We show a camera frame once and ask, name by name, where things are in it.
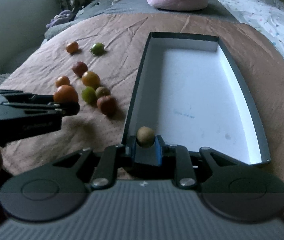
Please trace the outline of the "small brown kiwi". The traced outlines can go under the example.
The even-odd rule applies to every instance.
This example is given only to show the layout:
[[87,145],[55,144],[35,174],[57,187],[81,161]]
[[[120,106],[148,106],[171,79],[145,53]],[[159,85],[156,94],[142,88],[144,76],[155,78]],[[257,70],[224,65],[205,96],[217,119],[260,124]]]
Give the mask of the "small brown kiwi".
[[111,92],[107,87],[100,86],[95,90],[95,96],[97,99],[103,96],[109,96],[109,95],[111,95]]

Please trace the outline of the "small orange mandarin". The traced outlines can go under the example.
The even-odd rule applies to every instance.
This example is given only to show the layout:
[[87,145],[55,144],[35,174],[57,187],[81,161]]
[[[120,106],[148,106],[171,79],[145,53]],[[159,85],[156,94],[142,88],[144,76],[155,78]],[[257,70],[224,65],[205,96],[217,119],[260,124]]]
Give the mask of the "small orange mandarin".
[[67,44],[66,45],[66,51],[67,51],[67,53],[69,53],[69,54],[75,54],[75,53],[77,53],[78,52],[78,50],[79,50],[79,44],[78,44],[78,42],[71,42],[71,43],[69,43],[69,44]]

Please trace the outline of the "large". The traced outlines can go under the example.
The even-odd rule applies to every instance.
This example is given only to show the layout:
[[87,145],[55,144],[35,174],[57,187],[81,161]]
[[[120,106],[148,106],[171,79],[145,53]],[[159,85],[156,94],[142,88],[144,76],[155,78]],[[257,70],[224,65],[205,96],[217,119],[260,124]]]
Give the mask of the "large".
[[76,90],[69,85],[62,85],[57,88],[57,91],[53,95],[54,102],[78,102],[79,97]]

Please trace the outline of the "grey bed sheet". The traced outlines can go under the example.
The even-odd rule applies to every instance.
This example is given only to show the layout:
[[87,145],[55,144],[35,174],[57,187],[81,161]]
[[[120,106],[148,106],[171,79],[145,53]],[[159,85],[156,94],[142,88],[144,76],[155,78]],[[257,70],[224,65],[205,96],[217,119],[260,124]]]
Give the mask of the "grey bed sheet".
[[110,8],[104,11],[104,14],[182,14],[182,15],[199,15],[211,18],[216,18],[218,20],[224,20],[228,22],[238,23],[232,14],[218,1],[218,0],[208,0],[208,6],[201,10],[194,11],[169,11],[156,9],[151,7],[147,0],[120,0],[114,3]]

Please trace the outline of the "pink brown bed cover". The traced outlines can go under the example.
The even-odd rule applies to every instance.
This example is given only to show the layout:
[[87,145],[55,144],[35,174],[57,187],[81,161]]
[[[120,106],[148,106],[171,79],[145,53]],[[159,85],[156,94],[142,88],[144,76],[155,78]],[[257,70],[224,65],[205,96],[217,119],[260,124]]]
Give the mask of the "pink brown bed cover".
[[[127,111],[138,66],[149,33],[172,32],[219,36],[238,65],[255,100],[267,135],[271,163],[265,168],[284,181],[284,59],[270,41],[246,24],[182,14],[107,14],[66,29],[34,52],[2,84],[36,94],[55,92],[55,80],[70,78],[77,91],[82,82],[71,67],[85,62],[101,78]],[[66,45],[78,42],[75,54]],[[95,56],[91,46],[100,42],[105,53]]]

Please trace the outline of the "green lime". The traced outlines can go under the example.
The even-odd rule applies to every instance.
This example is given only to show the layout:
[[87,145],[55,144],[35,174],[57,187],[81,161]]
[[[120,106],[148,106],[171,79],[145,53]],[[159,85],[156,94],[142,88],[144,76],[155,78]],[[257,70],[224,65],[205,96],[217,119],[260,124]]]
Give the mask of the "green lime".
[[105,53],[105,45],[97,42],[90,48],[90,52],[95,56],[101,56]]
[[94,101],[96,100],[95,89],[93,87],[88,86],[82,90],[81,96],[86,103],[94,103]]

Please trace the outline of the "grey plush toy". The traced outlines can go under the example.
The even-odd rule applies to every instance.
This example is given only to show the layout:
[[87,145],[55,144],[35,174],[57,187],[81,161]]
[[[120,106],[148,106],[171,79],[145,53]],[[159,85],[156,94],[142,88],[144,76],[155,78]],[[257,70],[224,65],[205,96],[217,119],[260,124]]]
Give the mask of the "grey plush toy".
[[89,3],[86,7],[82,7],[77,13],[73,13],[73,18],[68,22],[60,25],[53,26],[44,34],[45,40],[50,40],[62,31],[69,27],[86,20],[88,18],[102,14],[106,9],[112,6],[112,0],[95,0]]

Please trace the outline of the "dark grey open box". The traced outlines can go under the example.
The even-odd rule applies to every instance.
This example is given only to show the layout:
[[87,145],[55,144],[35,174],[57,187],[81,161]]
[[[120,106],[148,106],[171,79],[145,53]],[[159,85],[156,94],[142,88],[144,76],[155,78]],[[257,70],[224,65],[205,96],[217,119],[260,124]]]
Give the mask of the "dark grey open box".
[[190,151],[208,146],[249,165],[271,160],[255,101],[220,37],[149,34],[122,143],[143,126]]

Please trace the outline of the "dark red plum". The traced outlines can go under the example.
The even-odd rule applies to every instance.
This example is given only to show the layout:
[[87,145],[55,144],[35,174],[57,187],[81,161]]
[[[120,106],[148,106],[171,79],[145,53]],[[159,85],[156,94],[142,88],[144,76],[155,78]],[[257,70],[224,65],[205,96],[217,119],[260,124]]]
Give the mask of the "dark red plum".
[[98,98],[96,104],[100,112],[109,118],[112,118],[117,112],[117,102],[111,95]]
[[88,71],[88,66],[82,61],[77,61],[73,64],[72,71],[77,77],[82,78],[83,74]]

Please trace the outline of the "purple plush toy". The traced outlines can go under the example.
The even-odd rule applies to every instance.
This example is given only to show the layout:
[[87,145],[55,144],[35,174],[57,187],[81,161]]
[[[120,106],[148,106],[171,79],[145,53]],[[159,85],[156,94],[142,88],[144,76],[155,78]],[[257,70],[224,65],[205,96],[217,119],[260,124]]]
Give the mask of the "purple plush toy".
[[73,13],[70,10],[64,10],[58,15],[55,15],[49,24],[46,25],[46,28],[49,29],[53,26],[68,23],[73,18]]

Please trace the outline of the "yellow-orange orange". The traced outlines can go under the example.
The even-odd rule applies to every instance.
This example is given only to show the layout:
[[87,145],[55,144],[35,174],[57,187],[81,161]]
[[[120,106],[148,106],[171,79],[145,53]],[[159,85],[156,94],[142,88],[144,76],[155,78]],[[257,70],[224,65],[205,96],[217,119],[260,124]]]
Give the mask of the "yellow-orange orange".
[[87,87],[92,87],[94,89],[97,89],[100,87],[100,77],[98,74],[92,71],[86,71],[81,77],[82,83]]

